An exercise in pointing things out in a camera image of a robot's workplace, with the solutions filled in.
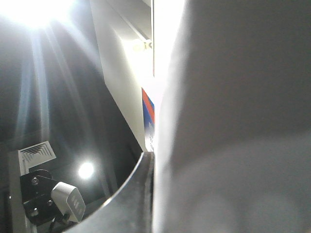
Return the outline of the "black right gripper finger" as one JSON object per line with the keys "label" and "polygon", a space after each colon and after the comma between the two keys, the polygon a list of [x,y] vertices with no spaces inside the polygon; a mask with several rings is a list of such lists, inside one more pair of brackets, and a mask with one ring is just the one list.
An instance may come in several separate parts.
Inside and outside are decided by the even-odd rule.
{"label": "black right gripper finger", "polygon": [[155,155],[143,152],[130,176],[98,210],[67,233],[150,233]]}

